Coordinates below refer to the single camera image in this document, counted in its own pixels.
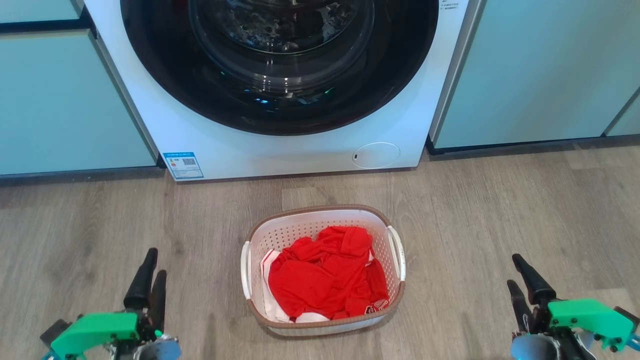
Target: laundry basket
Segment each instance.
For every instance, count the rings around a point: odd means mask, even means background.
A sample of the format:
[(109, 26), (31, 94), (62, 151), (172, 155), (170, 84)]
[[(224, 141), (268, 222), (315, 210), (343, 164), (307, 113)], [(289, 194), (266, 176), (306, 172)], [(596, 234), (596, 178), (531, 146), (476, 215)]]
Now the laundry basket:
[[(329, 226), (360, 226), (373, 237), (373, 250), (387, 278), (389, 306), (381, 311), (341, 320), (279, 323), (264, 314), (260, 261), (271, 249), (291, 246), (299, 238), (315, 239)], [(259, 222), (244, 243), (240, 260), (244, 296), (257, 321), (282, 336), (318, 336), (352, 331), (378, 323), (400, 303), (404, 293), (404, 252), (400, 236), (378, 210), (364, 205), (321, 206), (277, 214)]]

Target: cabinet door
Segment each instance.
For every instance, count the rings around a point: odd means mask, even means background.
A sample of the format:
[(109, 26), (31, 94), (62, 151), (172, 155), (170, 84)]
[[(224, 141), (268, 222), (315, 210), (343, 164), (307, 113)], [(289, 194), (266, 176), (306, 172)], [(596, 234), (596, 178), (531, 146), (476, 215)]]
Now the cabinet door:
[(640, 83), (638, 0), (487, 1), (436, 148), (600, 136)]
[(0, 37), (0, 174), (155, 165), (88, 30)]
[(0, 24), (78, 19), (82, 0), (0, 0)]
[(634, 100), (616, 121), (607, 136), (640, 134), (640, 88), (634, 94)]

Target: door glass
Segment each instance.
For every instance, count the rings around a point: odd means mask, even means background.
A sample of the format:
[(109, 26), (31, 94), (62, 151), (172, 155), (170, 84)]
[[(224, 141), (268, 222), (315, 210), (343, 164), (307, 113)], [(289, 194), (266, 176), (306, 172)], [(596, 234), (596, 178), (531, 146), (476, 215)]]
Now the door glass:
[(356, 17), (360, 2), (195, 0), (198, 22), (212, 24), (240, 45), (274, 54), (300, 53), (333, 40)]
[(200, 45), (225, 73), (294, 102), (348, 69), (373, 26), (372, 0), (191, 0), (189, 12)]

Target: wooden floor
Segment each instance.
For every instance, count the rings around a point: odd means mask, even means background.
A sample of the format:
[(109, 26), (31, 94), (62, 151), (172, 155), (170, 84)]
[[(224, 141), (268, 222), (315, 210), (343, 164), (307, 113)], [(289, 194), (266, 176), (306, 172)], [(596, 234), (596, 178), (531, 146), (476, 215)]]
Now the wooden floor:
[[(58, 318), (121, 309), (149, 247), (169, 274), (166, 331), (183, 359), (509, 359), (514, 252), (562, 298), (640, 312), (640, 147), (228, 183), (114, 178), (0, 187), (0, 358), (38, 359)], [(247, 232), (283, 209), (343, 203), (378, 208), (403, 237), (402, 304), (368, 331), (270, 335), (242, 294)]]

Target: washing machine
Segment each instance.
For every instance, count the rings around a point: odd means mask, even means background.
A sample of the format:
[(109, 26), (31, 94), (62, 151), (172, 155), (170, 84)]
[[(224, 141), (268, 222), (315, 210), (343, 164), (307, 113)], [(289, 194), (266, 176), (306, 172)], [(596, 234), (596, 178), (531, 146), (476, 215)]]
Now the washing machine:
[(468, 0), (85, 0), (176, 181), (416, 167)]

